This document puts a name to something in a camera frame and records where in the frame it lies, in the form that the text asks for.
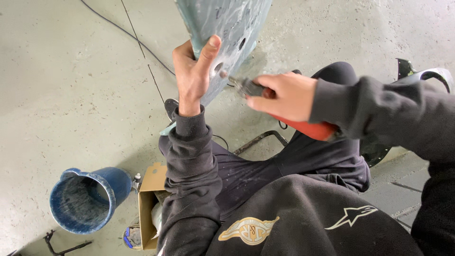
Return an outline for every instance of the printed emblem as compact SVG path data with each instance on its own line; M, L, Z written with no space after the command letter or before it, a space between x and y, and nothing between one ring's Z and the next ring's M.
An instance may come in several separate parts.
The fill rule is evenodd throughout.
M248 217L241 219L232 224L226 231L218 237L219 241L226 241L233 237L240 237L247 245L258 245L264 242L265 238L270 235L272 227L280 217L275 220L258 220Z
M362 216L366 216L368 214L371 214L371 213L374 213L375 211L377 211L378 209L370 206L370 205L367 205L367 206L362 206L360 208L345 208L344 209L344 217L341 218L337 223L335 223L335 225L329 227L329 228L326 228L328 230L330 229L336 229L337 227L345 224L345 223L349 223L349 225L352 227L352 225L354 225L355 221L359 218L359 217L362 217Z

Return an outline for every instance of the power tool cord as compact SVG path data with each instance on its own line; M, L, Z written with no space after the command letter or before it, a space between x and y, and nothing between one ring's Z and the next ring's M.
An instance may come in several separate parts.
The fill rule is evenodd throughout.
M133 36L132 34L128 33L128 31L122 29L119 25L115 24L114 22L108 20L108 19L105 18L103 15L99 14L97 11L95 11L94 9L92 9L86 2L84 2L84 0L81 0L81 2L82 2L85 6L87 6L88 9L90 9L92 12L94 12L96 15L100 16L100 17L103 18L105 21L111 23L112 25L116 26L117 28L119 28L119 29L122 30L123 32L127 33L127 34L128 34L129 36L131 36L135 41L137 41L137 42L140 43L142 46L144 46L144 47L147 49L147 51L149 51L149 52L153 55L153 57L155 57L155 59L156 59L159 63L161 63L161 65L163 65L163 67L164 67L165 69L167 69L167 71L169 71L172 75L175 75L174 72L172 72L172 71L171 71L171 70L170 70L170 69L169 69L169 68L168 68L160 59L158 59L158 57L157 57L157 56L156 56L156 55L155 55L155 54L154 54L154 53L153 53L153 52L152 52L144 43L142 43L140 40L138 40L135 36ZM224 143L226 143L227 150L229 151L229 144L228 144L228 142L227 142L223 137L218 136L218 135L213 135L213 136L222 139L222 140L224 141Z

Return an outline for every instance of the left hand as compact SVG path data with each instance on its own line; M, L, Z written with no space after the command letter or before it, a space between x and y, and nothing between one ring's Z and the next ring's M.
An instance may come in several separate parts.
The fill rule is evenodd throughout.
M179 115L183 117L197 116L201 113L200 100L207 92L210 82L209 72L213 60L221 48L221 38L213 35L202 48L199 60L194 60L191 41L188 40L174 49L175 75L179 95Z

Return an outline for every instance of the small bottle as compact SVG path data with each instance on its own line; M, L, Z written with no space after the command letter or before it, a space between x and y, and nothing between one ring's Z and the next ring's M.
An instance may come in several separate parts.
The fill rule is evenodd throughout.
M136 176L134 176L134 180L133 180L133 188L134 189L138 189L139 188L139 183L141 181L141 174L136 174Z

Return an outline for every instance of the red power tool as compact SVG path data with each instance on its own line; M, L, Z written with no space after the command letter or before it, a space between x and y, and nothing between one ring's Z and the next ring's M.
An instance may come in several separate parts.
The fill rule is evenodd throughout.
M229 81L232 82L236 90L243 95L262 96L270 99L276 98L277 96L274 90L255 84L248 78L240 80L234 77L229 77ZM338 126L328 122L309 124L308 122L295 122L272 114L269 115L316 140L332 141L337 138L339 134Z

